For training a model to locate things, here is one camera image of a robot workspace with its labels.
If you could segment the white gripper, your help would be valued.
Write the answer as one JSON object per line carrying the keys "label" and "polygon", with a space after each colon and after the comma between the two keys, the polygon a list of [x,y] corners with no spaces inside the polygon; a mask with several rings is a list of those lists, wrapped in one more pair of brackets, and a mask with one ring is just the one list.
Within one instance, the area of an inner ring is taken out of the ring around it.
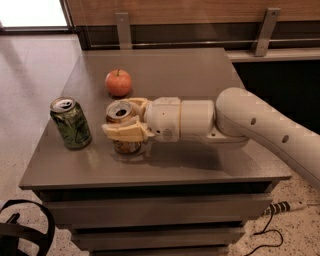
{"label": "white gripper", "polygon": [[159,142],[177,142],[180,139],[206,139],[214,128],[215,107],[211,100],[161,97],[151,103],[146,98],[121,99],[120,102],[129,106],[130,116],[138,116],[145,123],[103,124],[104,134],[112,140],[143,142],[154,137]]}

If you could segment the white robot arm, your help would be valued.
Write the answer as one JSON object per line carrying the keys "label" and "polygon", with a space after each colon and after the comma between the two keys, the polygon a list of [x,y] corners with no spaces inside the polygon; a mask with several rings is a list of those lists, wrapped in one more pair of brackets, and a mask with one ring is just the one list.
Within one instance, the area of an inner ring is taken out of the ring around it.
{"label": "white robot arm", "polygon": [[110,103],[104,134],[127,143],[199,140],[240,144],[252,139],[277,155],[314,187],[320,186],[320,136],[251,92],[223,90],[216,100],[129,98]]}

